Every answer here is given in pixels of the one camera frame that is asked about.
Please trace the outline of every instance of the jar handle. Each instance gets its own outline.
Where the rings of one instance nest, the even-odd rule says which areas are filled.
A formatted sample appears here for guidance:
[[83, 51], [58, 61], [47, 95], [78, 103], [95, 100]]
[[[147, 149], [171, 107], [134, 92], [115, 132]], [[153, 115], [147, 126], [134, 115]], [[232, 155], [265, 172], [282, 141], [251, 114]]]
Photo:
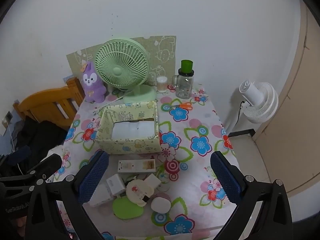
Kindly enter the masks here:
[[177, 81], [178, 81], [178, 75], [173, 75], [173, 76], [172, 76], [172, 85], [173, 85], [175, 88], [177, 87], [176, 78], [177, 78]]

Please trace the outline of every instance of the purple plush toy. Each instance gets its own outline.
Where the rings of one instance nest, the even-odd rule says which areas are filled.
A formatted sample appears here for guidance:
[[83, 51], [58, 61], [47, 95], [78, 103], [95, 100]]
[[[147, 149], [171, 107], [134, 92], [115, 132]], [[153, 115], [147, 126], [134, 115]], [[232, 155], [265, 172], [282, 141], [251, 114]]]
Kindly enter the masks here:
[[92, 103], [102, 103], [105, 99], [106, 87], [102, 79], [96, 74], [93, 63], [87, 61], [87, 66], [83, 72], [83, 88], [85, 93], [84, 100]]

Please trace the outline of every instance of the white round container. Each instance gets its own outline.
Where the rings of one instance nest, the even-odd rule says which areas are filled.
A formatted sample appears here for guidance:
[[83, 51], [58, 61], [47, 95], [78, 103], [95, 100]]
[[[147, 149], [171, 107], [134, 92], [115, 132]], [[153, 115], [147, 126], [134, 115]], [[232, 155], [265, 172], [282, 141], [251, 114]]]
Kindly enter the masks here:
[[151, 202], [151, 209], [160, 214], [166, 214], [169, 212], [171, 208], [171, 203], [169, 200], [163, 197], [156, 197]]
[[165, 76], [157, 77], [157, 91], [165, 93], [167, 91], [168, 78]]

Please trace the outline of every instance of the wooden headboard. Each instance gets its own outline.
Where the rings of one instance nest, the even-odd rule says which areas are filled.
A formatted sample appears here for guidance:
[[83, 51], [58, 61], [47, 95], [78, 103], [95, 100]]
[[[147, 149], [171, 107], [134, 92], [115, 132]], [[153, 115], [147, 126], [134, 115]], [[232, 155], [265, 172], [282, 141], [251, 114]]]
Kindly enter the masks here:
[[[66, 83], [66, 87], [47, 89], [28, 96], [20, 104], [14, 103], [13, 108], [23, 120], [27, 115], [38, 122], [47, 120], [67, 130], [77, 112], [71, 100], [80, 106], [84, 99], [84, 91], [77, 78], [70, 78]], [[68, 118], [65, 118], [58, 104]]]

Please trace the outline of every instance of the black cable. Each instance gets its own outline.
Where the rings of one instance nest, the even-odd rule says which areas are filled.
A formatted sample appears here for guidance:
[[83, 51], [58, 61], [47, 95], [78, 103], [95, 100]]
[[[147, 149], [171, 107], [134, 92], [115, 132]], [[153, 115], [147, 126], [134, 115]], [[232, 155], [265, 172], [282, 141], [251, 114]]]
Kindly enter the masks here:
[[239, 121], [239, 118], [240, 118], [240, 110], [241, 110], [241, 106], [242, 106], [243, 103], [244, 103], [244, 101], [241, 101], [241, 103], [240, 103], [239, 113], [238, 113], [238, 120], [237, 120], [236, 124], [237, 124], [238, 121]]

